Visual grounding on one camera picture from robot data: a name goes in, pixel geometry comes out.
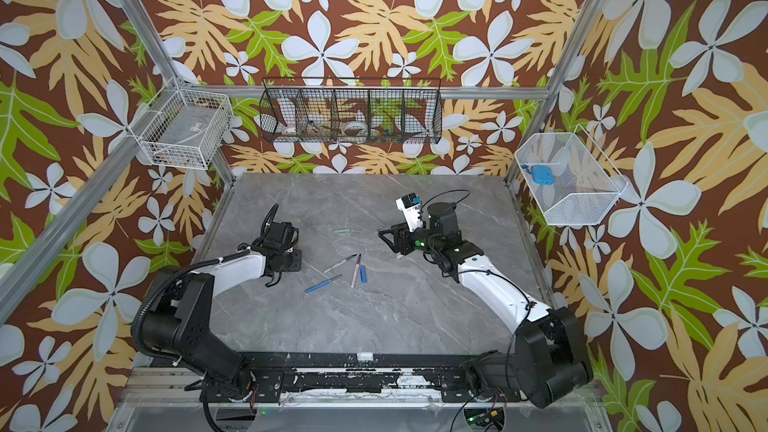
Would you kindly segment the pink pen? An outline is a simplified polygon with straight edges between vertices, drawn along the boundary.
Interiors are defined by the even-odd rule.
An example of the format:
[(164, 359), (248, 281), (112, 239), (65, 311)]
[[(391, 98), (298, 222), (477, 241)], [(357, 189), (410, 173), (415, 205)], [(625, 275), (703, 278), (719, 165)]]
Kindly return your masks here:
[(362, 258), (362, 254), (358, 253), (356, 255), (355, 266), (354, 266), (352, 278), (350, 281), (350, 287), (353, 289), (356, 287), (356, 284), (360, 275), (361, 258)]

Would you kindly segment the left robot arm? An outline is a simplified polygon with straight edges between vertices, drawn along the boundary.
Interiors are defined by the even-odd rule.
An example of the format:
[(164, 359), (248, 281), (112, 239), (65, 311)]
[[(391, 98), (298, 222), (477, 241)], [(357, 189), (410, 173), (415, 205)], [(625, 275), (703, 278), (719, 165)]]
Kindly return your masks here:
[(272, 287), (283, 273), (299, 271), (298, 239), (292, 223), (269, 219), (259, 237), (232, 254), (161, 269), (131, 324), (139, 351), (198, 373), (232, 398), (247, 396), (253, 374), (244, 354), (211, 331), (213, 299), (246, 281), (268, 277)]

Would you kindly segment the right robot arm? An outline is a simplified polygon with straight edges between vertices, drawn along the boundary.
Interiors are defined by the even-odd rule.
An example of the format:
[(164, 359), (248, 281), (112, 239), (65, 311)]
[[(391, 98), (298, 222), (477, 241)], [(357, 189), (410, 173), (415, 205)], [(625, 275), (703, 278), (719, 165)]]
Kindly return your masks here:
[(586, 338), (575, 315), (553, 308), (524, 291), (464, 239), (453, 202), (422, 204), (415, 194), (397, 199), (404, 220), (379, 231), (401, 256), (422, 252), (443, 277), (474, 293), (511, 333), (503, 352), (480, 354), (464, 365), (475, 397), (502, 393), (544, 408), (594, 378)]

